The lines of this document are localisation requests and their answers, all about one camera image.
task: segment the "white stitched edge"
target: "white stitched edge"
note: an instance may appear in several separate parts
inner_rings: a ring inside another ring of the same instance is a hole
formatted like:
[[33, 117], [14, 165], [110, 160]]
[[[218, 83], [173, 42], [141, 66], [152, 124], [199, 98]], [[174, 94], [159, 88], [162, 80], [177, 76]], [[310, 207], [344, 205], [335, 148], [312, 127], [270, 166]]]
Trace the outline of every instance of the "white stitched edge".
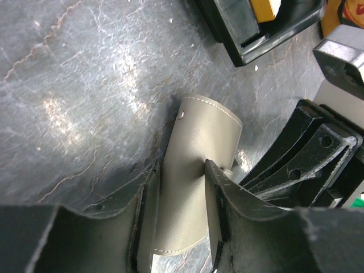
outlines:
[[205, 101], [205, 100], [202, 100], [202, 99], [200, 99], [200, 98], [194, 98], [194, 97], [185, 97], [185, 98], [192, 98], [192, 99], [194, 99], [194, 100], [198, 100], [198, 101], [202, 101], [202, 102], [204, 102], [204, 103], [206, 103], [206, 104], [209, 104], [209, 105], [212, 105], [212, 106], [214, 106], [214, 107], [216, 107], [218, 110], [220, 110], [220, 111], [222, 111], [223, 113], [225, 113], [226, 115], [228, 115], [230, 118], [232, 118], [233, 119], [233, 121], [235, 121], [240, 127], [242, 127], [242, 125], [233, 117], [233, 116], [231, 116], [228, 112], [226, 112], [225, 110], [223, 110], [223, 109], [221, 109], [220, 107], [218, 107], [217, 105], [215, 105], [215, 104], [212, 104], [211, 102], [209, 102], [209, 101]]
[[205, 239], [206, 235], [203, 236], [201, 239], [199, 239], [196, 243], [190, 245], [189, 247], [186, 247], [184, 249], [180, 249], [180, 250], [159, 250], [159, 249], [154, 249], [154, 251], [158, 251], [158, 252], [163, 252], [163, 253], [175, 253], [175, 252], [181, 252], [187, 249], [190, 249], [191, 247], [197, 245], [199, 242], [201, 242], [203, 239]]

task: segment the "black plastic container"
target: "black plastic container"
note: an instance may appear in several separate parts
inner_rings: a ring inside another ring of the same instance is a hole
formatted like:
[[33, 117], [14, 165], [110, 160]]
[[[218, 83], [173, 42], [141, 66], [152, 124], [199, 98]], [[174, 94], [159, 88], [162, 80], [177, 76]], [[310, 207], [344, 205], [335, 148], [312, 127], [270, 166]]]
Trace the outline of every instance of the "black plastic container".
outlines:
[[275, 20], [257, 22], [249, 0], [197, 0], [216, 40], [236, 67], [282, 44], [324, 16], [326, 0], [282, 0]]

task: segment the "beige leather pouch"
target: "beige leather pouch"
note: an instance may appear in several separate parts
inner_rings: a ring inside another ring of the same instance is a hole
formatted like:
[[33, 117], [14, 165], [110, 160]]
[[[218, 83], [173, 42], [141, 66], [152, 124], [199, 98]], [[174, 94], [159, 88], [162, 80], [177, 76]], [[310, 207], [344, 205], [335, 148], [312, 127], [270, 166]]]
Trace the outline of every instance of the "beige leather pouch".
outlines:
[[216, 101], [183, 98], [163, 163], [154, 254], [184, 253], [206, 236], [205, 160], [231, 168], [241, 130]]

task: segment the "green object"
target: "green object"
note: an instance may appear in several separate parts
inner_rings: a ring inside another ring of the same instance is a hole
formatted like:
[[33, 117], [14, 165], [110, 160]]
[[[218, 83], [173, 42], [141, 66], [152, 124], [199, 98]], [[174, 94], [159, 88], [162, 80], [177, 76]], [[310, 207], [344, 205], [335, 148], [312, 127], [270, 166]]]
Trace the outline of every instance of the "green object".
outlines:
[[364, 200], [361, 198], [356, 198], [353, 204], [350, 206], [351, 208], [364, 208]]

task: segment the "gray marble surface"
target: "gray marble surface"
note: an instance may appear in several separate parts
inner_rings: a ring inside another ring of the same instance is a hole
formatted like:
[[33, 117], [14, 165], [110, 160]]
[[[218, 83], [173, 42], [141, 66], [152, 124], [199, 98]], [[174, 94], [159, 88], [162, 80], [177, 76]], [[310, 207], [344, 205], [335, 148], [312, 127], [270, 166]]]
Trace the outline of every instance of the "gray marble surface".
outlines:
[[190, 92], [243, 121], [239, 180], [323, 79], [317, 25], [235, 68], [192, 0], [2, 0], [0, 40], [2, 203], [83, 210], [127, 185], [163, 158]]

